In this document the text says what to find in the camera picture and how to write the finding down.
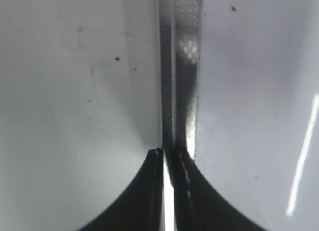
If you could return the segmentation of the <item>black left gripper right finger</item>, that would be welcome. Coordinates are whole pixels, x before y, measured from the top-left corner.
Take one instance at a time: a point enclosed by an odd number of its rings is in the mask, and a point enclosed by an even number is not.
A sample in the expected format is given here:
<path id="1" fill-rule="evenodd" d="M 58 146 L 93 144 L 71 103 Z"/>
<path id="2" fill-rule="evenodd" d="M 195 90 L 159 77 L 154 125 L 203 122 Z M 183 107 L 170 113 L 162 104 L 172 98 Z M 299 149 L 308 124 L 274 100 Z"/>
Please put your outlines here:
<path id="1" fill-rule="evenodd" d="M 168 153 L 179 231 L 263 231 L 227 202 L 205 179 L 184 147 Z"/>

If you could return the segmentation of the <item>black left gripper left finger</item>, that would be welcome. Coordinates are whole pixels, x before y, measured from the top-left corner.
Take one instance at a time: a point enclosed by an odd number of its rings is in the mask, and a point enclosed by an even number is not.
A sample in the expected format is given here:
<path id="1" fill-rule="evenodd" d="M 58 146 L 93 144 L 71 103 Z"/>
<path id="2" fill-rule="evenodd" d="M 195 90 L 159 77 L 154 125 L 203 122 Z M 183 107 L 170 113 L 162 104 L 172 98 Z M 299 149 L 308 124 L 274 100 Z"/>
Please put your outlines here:
<path id="1" fill-rule="evenodd" d="M 161 223 L 163 151 L 151 149 L 125 191 L 82 231 L 158 231 Z"/>

